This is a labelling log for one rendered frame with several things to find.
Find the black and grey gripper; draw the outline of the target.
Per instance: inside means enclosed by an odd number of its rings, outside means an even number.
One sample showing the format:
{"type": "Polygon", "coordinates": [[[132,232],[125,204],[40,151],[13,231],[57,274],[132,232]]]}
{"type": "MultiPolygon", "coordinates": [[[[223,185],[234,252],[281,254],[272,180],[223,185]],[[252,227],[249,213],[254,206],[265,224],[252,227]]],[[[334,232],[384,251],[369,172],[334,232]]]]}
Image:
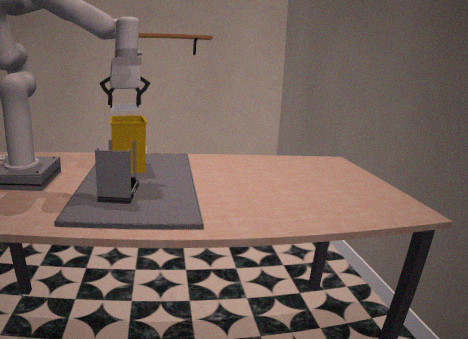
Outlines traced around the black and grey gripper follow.
{"type": "Polygon", "coordinates": [[[100,86],[103,91],[108,95],[108,105],[112,108],[112,92],[114,89],[135,89],[137,91],[136,95],[136,105],[139,107],[141,105],[141,95],[147,90],[150,82],[140,78],[140,66],[112,66],[110,76],[100,82],[100,86]],[[110,81],[111,89],[108,90],[105,86],[105,83],[110,81]],[[140,81],[145,83],[145,86],[140,90],[140,81]]]}

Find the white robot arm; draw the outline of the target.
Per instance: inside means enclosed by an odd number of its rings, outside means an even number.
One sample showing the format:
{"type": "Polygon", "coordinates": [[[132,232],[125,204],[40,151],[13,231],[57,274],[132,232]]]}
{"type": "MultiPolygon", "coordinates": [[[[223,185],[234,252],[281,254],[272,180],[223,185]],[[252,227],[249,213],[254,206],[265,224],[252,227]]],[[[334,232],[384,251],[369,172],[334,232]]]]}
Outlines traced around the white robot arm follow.
{"type": "Polygon", "coordinates": [[[5,13],[18,16],[40,9],[46,9],[93,35],[100,36],[100,39],[116,38],[117,58],[112,58],[112,66],[137,66],[142,62],[142,57],[138,57],[142,55],[142,51],[138,50],[138,18],[112,19],[83,0],[0,0],[0,69],[7,70],[8,73],[0,82],[8,154],[6,157],[0,155],[0,161],[6,162],[7,170],[30,169],[39,165],[40,160],[34,155],[28,101],[36,90],[36,80],[29,55],[22,45],[15,42],[5,13]]]}

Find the yellow open-top bin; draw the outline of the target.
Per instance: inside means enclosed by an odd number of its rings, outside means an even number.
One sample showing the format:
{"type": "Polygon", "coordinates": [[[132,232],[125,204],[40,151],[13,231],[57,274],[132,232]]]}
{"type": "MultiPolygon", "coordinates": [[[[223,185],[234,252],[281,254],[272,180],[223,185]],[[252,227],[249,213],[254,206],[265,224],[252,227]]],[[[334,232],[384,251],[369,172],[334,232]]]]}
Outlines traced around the yellow open-top bin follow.
{"type": "Polygon", "coordinates": [[[133,173],[133,140],[137,145],[136,173],[146,173],[146,124],[147,121],[143,115],[110,116],[112,150],[128,151],[131,149],[131,173],[133,173]]]}

